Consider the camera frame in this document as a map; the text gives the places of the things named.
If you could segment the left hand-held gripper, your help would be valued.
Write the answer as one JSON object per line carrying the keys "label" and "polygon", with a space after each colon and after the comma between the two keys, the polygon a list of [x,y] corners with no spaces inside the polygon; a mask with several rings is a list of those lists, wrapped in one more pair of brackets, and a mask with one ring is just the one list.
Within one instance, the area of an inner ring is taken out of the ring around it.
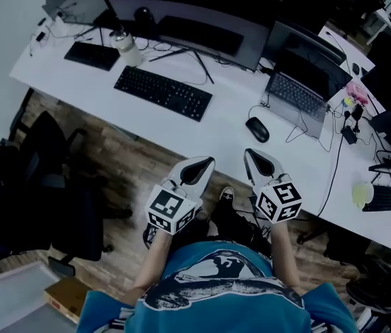
{"label": "left hand-held gripper", "polygon": [[171,235],[188,225],[202,207],[202,194],[215,165],[211,156],[178,162],[163,179],[163,184],[153,187],[145,205],[148,223]]}

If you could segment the black computer mouse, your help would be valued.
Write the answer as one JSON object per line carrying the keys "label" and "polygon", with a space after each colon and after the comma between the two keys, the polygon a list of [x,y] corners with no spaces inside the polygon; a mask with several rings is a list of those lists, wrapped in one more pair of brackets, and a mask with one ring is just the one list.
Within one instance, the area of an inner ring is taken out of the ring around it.
{"label": "black computer mouse", "polygon": [[270,138],[270,133],[264,124],[257,118],[251,117],[246,122],[247,129],[254,135],[256,140],[261,143],[266,143]]}

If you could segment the person's right forearm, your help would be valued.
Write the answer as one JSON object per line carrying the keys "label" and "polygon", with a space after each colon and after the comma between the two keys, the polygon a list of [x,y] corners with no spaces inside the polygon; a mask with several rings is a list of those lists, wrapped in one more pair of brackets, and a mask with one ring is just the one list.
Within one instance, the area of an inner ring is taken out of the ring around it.
{"label": "person's right forearm", "polygon": [[273,224],[270,231],[274,275],[287,287],[299,291],[300,280],[286,222]]}

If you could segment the person's left forearm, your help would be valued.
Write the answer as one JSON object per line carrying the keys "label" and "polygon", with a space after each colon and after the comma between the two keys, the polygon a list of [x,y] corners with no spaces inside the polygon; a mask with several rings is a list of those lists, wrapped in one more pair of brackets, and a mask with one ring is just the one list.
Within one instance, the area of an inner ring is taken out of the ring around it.
{"label": "person's left forearm", "polygon": [[134,307],[138,299],[140,299],[151,286],[160,281],[166,266],[171,243],[172,236],[170,234],[163,230],[158,230],[156,232],[155,238],[144,258],[132,288],[128,290],[123,297],[125,304]]}

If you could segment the person's shoe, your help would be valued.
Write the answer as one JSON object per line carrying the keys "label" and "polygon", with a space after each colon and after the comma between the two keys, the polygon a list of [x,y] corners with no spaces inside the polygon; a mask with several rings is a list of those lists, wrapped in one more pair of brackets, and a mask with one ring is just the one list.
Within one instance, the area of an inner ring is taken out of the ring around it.
{"label": "person's shoe", "polygon": [[230,186],[226,186],[221,191],[219,200],[225,200],[227,202],[233,203],[234,197],[234,189]]}

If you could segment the grey laptop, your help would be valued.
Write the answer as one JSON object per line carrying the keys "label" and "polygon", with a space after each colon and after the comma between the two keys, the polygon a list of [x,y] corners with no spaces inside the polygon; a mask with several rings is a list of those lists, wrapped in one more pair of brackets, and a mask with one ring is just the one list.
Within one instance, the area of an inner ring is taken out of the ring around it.
{"label": "grey laptop", "polygon": [[307,135],[319,138],[328,102],[352,76],[320,52],[306,46],[285,48],[279,55],[262,103]]}

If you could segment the yellow-green cup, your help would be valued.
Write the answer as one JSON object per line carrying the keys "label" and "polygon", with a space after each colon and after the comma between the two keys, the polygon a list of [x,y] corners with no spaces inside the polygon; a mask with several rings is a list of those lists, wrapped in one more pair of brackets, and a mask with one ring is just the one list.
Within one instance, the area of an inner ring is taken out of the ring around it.
{"label": "yellow-green cup", "polygon": [[354,185],[351,190],[353,204],[363,209],[366,204],[372,202],[374,197],[374,185],[370,182],[359,183]]}

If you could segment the black office chair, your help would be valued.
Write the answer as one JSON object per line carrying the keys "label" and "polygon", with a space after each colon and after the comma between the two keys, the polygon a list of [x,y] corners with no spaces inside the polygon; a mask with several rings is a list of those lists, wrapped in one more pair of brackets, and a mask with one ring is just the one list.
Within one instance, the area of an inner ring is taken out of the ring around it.
{"label": "black office chair", "polygon": [[64,175],[71,143],[43,112],[19,147],[0,146],[0,259],[55,248],[97,262],[111,249],[93,183]]}
{"label": "black office chair", "polygon": [[324,256],[341,265],[358,266],[361,264],[372,242],[370,239],[340,226],[321,221],[312,231],[300,234],[297,243],[304,244],[322,234],[326,234],[328,237]]}

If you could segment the pink box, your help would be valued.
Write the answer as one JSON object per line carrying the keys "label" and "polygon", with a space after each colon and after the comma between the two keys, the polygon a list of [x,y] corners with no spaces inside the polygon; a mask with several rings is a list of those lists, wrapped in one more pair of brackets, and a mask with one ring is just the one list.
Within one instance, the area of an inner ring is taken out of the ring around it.
{"label": "pink box", "polygon": [[355,101],[359,102],[360,104],[367,105],[369,103],[367,92],[359,84],[350,81],[346,85],[346,91],[350,97],[352,97]]}

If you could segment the compact black keyboard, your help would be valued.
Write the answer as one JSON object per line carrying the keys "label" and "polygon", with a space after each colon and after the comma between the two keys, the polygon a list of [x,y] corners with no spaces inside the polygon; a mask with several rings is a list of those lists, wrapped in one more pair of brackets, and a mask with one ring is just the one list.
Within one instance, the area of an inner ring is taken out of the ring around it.
{"label": "compact black keyboard", "polygon": [[374,195],[370,203],[363,208],[364,212],[391,211],[391,187],[374,185]]}

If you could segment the person's blue printed t-shirt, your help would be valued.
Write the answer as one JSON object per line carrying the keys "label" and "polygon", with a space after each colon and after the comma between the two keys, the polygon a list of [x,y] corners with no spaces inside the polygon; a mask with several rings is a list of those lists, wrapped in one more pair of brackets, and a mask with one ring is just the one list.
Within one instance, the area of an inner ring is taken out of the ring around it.
{"label": "person's blue printed t-shirt", "polygon": [[175,251],[135,304],[87,294],[76,333],[358,333],[330,284],[304,295],[263,255],[226,241]]}

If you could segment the wide curved black monitor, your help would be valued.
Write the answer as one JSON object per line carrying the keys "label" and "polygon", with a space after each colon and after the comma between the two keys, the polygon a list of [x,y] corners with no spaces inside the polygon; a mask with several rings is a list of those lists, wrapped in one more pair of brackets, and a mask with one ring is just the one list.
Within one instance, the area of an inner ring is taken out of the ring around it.
{"label": "wide curved black monitor", "polygon": [[[282,0],[105,0],[134,34],[192,49],[219,61],[255,71]],[[140,31],[134,12],[150,9],[156,26]]]}

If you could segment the black backpack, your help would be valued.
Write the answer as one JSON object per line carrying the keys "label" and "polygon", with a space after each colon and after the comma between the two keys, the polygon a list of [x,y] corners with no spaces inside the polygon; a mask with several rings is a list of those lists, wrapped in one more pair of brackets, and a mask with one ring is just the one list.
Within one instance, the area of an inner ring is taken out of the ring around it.
{"label": "black backpack", "polygon": [[357,303],[380,314],[391,314],[391,267],[371,272],[346,285],[349,296]]}

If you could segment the brown cardboard box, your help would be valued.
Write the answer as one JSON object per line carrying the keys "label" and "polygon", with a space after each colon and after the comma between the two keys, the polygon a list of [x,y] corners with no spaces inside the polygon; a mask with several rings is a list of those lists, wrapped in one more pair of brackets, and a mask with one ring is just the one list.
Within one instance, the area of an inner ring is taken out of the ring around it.
{"label": "brown cardboard box", "polygon": [[78,324],[86,295],[92,289],[76,277],[64,277],[44,290],[45,301]]}

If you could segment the grey metal shelf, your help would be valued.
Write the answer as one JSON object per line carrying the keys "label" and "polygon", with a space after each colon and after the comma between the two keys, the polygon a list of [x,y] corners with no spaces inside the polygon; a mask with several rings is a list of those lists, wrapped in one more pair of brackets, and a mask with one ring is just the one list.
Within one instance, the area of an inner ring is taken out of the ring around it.
{"label": "grey metal shelf", "polygon": [[75,333],[76,324],[52,308],[44,291],[60,278],[33,262],[0,274],[0,333]]}

